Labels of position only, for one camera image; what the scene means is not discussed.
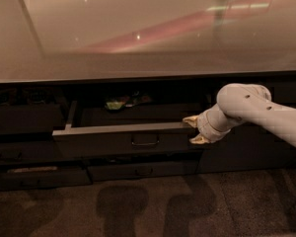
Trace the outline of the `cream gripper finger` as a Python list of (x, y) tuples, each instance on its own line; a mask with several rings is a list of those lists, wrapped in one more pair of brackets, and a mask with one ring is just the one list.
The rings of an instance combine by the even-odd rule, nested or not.
[(190, 116), (190, 117), (183, 118), (183, 122), (187, 123), (193, 128), (197, 128), (197, 119), (198, 119), (198, 116)]
[(205, 138), (203, 135), (198, 134), (196, 137), (191, 138), (189, 142), (195, 145), (202, 145), (202, 144), (208, 144), (210, 140)]

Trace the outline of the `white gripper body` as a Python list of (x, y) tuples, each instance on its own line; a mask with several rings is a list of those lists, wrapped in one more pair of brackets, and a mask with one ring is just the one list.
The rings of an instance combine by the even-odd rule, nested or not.
[(224, 115), (219, 115), (218, 111), (205, 111), (198, 116), (197, 129), (199, 134), (209, 139), (209, 143), (221, 140), (231, 128)]

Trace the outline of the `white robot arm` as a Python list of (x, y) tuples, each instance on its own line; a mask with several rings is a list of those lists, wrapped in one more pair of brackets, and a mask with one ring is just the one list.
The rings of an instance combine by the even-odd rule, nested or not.
[(213, 107), (183, 122), (198, 130), (192, 144), (214, 143), (251, 122), (296, 147), (296, 109), (276, 104), (263, 85), (228, 84), (217, 93)]

